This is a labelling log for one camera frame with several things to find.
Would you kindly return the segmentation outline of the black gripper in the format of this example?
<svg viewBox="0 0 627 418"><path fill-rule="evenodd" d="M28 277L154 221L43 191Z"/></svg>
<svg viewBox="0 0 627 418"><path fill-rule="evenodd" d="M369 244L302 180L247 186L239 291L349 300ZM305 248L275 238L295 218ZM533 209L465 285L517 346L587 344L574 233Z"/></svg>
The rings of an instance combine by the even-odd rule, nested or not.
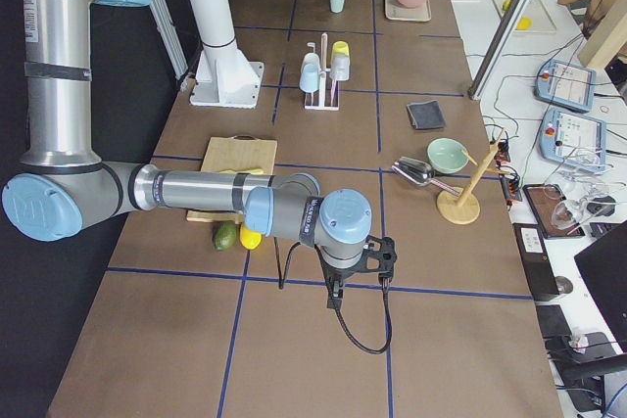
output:
<svg viewBox="0 0 627 418"><path fill-rule="evenodd" d="M329 309L340 309L346 280L353 274L362 271L363 261L358 259L352 266L338 268L327 262L324 252L320 252L318 257L328 292L327 307Z"/></svg>

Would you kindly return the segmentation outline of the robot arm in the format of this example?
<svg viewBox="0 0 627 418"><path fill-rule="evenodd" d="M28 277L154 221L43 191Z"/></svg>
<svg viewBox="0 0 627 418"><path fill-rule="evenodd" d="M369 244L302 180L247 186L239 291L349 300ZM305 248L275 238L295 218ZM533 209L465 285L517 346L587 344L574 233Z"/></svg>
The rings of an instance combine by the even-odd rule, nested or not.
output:
<svg viewBox="0 0 627 418"><path fill-rule="evenodd" d="M26 142L23 0L1 0L1 176L13 177ZM160 140L174 102L172 70L150 10L95 6L92 26L92 138L105 160L199 166L193 146ZM178 209L121 215L57 242L29 239L1 224L1 317L77 323L109 269L233 274L244 252L218 253L210 228Z"/></svg>

